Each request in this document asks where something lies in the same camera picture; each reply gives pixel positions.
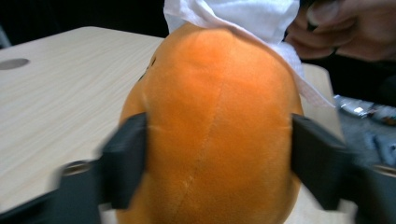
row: orange plush toy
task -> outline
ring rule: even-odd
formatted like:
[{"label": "orange plush toy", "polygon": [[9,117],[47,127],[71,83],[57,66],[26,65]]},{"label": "orange plush toy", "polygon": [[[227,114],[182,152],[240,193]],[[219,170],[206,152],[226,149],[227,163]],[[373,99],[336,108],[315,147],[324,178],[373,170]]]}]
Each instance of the orange plush toy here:
[{"label": "orange plush toy", "polygon": [[229,27],[186,22],[158,47],[121,121],[148,115],[145,172],[121,224],[283,223],[298,194],[290,169],[295,72]]}]

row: hole in table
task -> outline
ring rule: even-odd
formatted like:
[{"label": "hole in table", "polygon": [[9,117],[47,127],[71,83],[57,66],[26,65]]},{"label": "hole in table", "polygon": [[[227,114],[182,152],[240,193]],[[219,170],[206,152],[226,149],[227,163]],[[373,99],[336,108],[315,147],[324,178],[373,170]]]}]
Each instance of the hole in table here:
[{"label": "hole in table", "polygon": [[10,70],[10,69],[14,69],[14,68],[19,68],[19,67],[22,67],[28,63],[29,63],[29,60],[23,59],[23,58],[10,59],[10,60],[0,62],[0,70]]}]

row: white cloth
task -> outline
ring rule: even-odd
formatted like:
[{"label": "white cloth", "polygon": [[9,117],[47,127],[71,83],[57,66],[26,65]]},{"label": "white cloth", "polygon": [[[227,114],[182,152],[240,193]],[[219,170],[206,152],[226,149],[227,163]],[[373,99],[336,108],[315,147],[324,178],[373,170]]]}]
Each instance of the white cloth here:
[{"label": "white cloth", "polygon": [[283,42],[297,15],[299,0],[165,0],[163,13],[172,33],[184,22],[204,27],[229,27],[278,53],[295,71],[300,94],[312,105],[333,106],[304,79],[294,48]]}]

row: seam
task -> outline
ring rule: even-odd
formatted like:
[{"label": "seam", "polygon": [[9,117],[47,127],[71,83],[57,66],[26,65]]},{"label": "seam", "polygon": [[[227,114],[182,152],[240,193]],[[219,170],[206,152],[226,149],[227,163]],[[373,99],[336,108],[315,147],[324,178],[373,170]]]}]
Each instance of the seam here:
[{"label": "seam", "polygon": [[222,71],[223,75],[222,75],[222,78],[221,78],[221,83],[220,83],[219,88],[218,88],[218,97],[217,97],[217,101],[216,101],[216,104],[215,104],[215,108],[214,108],[213,113],[212,113],[212,120],[210,121],[210,127],[207,129],[207,133],[206,133],[204,142],[202,143],[202,146],[201,146],[201,151],[200,151],[200,153],[199,153],[199,155],[197,157],[197,160],[195,162],[194,168],[193,168],[193,170],[191,172],[191,175],[190,175],[190,178],[189,178],[189,180],[187,182],[186,190],[185,190],[185,192],[184,192],[179,204],[177,205],[176,212],[175,212],[175,214],[174,214],[174,216],[172,218],[173,219],[173,223],[176,222],[177,214],[178,214],[178,212],[180,210],[180,207],[182,206],[182,204],[187,199],[187,195],[189,194],[190,186],[193,183],[193,181],[195,180],[196,174],[198,173],[198,171],[199,171],[199,169],[201,167],[201,164],[202,164],[202,162],[204,160],[205,154],[207,152],[207,144],[208,144],[208,141],[209,141],[209,136],[212,134],[212,131],[213,131],[213,126],[214,126],[213,123],[215,122],[215,120],[216,120],[216,118],[218,117],[218,114],[219,114],[219,102],[220,102],[221,94],[223,92],[223,87],[224,87],[224,77],[225,77],[225,72],[224,71],[226,70],[226,68],[229,67],[228,66],[229,61],[230,60],[228,60],[228,59],[224,61],[224,62],[227,62],[227,63],[223,67],[223,71]]}]

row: hand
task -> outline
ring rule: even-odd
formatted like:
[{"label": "hand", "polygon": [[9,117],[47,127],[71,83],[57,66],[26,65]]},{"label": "hand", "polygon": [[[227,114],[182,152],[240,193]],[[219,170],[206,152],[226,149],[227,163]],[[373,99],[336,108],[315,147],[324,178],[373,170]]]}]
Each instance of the hand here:
[{"label": "hand", "polygon": [[[307,24],[316,25],[313,32]],[[396,62],[395,0],[319,0],[302,7],[285,39],[302,59],[336,54]]]}]

